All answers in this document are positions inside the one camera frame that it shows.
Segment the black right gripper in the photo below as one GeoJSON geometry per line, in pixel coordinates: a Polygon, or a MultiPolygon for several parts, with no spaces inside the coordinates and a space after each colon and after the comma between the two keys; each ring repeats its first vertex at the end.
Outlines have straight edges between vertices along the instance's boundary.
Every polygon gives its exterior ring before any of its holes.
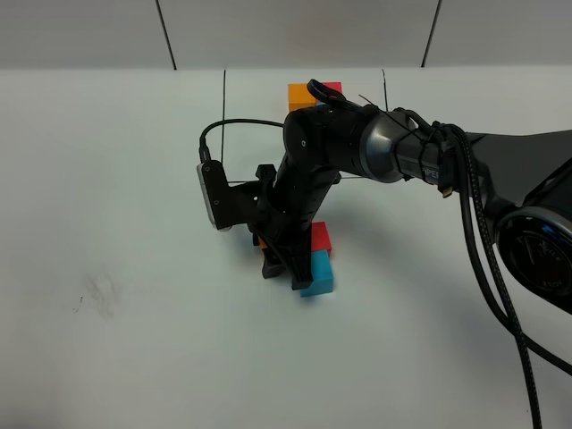
{"type": "Polygon", "coordinates": [[[329,166],[307,171],[289,163],[260,164],[251,181],[223,177],[223,228],[245,224],[266,243],[261,246],[265,279],[289,273],[289,254],[291,288],[307,289],[313,281],[312,222],[339,180],[339,171],[329,166]]]}

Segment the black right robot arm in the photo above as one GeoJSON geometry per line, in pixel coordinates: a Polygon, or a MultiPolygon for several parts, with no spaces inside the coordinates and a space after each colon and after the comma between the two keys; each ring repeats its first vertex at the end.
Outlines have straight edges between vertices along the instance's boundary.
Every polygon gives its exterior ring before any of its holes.
{"type": "Polygon", "coordinates": [[[447,197],[472,199],[484,232],[510,274],[555,307],[571,308],[571,134],[468,133],[417,113],[357,105],[317,80],[312,105],[282,123],[279,167],[263,164],[254,181],[225,186],[213,203],[217,229],[246,224],[306,290],[307,231],[344,173],[381,183],[418,179],[447,197]]]}

